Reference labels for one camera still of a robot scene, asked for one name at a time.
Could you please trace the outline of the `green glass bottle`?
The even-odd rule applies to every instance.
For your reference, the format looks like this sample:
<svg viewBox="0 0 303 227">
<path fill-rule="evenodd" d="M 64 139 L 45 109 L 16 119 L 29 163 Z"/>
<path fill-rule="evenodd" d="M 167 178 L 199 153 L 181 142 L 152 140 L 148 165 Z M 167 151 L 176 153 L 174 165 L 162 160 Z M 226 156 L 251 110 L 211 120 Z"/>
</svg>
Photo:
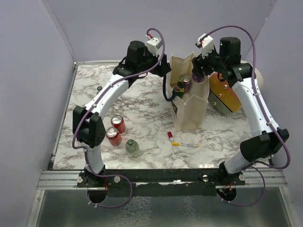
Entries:
<svg viewBox="0 0 303 227">
<path fill-rule="evenodd" d="M 176 93 L 176 96 L 178 96 L 181 99 L 183 98 L 184 92 L 185 92 L 184 77 L 183 76 L 179 77 L 178 82 L 174 87 L 174 91 Z"/>
</svg>

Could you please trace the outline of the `beige canvas bag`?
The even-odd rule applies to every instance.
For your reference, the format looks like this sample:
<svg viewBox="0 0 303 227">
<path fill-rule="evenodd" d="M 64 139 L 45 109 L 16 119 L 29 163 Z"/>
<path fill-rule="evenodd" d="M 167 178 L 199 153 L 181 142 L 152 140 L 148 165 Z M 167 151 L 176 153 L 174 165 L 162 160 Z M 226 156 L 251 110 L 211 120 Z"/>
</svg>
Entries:
<svg viewBox="0 0 303 227">
<path fill-rule="evenodd" d="M 203 81 L 194 80 L 192 76 L 192 60 L 196 55 L 192 52 L 181 58 L 171 57 L 169 64 L 171 71 L 166 75 L 165 91 L 168 97 L 172 97 L 173 88 L 179 77 L 189 76 L 189 90 L 183 96 L 178 96 L 170 102 L 172 118 L 176 131 L 195 130 L 201 128 L 202 121 L 206 115 L 209 96 L 209 78 L 204 77 Z"/>
</svg>

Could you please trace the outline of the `purple soda can front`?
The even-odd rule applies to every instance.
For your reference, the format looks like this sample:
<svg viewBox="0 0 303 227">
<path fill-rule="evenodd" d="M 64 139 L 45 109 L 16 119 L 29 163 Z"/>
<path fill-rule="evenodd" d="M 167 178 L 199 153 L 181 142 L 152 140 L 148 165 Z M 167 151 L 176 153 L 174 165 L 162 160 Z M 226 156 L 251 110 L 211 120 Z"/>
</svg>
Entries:
<svg viewBox="0 0 303 227">
<path fill-rule="evenodd" d="M 191 77 L 187 74 L 184 74 L 183 75 L 183 83 L 184 83 L 184 93 L 186 94 L 189 89 L 190 89 L 190 86 L 191 86 Z"/>
</svg>

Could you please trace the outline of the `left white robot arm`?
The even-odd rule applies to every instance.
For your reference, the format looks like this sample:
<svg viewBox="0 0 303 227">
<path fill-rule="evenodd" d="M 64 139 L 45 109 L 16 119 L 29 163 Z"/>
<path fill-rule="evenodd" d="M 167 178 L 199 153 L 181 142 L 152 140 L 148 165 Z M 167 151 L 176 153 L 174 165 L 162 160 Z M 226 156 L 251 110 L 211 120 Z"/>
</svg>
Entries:
<svg viewBox="0 0 303 227">
<path fill-rule="evenodd" d="M 130 42 L 126 56 L 113 69 L 103 89 L 84 107 L 76 106 L 72 116 L 72 147 L 84 151 L 88 181 L 95 187 L 104 182 L 105 165 L 100 144 L 106 136 L 103 119 L 112 104 L 137 80 L 151 73 L 160 77 L 170 71 L 165 53 L 157 54 L 163 44 L 148 46 L 141 41 Z"/>
</svg>

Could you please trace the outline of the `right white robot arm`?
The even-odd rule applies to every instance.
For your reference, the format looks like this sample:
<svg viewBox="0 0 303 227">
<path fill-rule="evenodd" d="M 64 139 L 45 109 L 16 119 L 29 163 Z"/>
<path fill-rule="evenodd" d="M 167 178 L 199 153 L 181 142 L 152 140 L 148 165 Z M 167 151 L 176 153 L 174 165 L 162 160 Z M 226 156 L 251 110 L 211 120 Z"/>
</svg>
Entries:
<svg viewBox="0 0 303 227">
<path fill-rule="evenodd" d="M 289 138 L 287 129 L 281 129 L 273 119 L 258 87 L 255 69 L 248 62 L 241 62 L 241 41 L 237 37 L 220 39 L 217 51 L 211 36 L 203 34 L 196 42 L 201 54 L 192 60 L 192 73 L 204 79 L 216 72 L 228 83 L 238 97 L 248 118 L 252 137 L 240 144 L 233 157 L 219 165 L 217 179 L 228 185 L 241 172 L 261 158 L 276 154 Z"/>
</svg>

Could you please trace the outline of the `purple soda can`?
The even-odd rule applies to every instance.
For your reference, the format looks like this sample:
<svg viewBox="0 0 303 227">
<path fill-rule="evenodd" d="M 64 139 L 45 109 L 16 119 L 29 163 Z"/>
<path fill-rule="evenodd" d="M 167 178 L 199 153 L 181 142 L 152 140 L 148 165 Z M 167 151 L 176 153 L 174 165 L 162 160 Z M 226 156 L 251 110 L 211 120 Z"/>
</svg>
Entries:
<svg viewBox="0 0 303 227">
<path fill-rule="evenodd" d="M 187 74 L 184 74 L 183 75 L 183 83 L 184 83 L 184 93 L 186 94 L 189 89 L 190 89 L 190 86 L 191 86 L 191 77 Z"/>
<path fill-rule="evenodd" d="M 201 83 L 203 82 L 205 77 L 199 78 L 195 73 L 192 73 L 192 80 L 196 83 Z"/>
</svg>

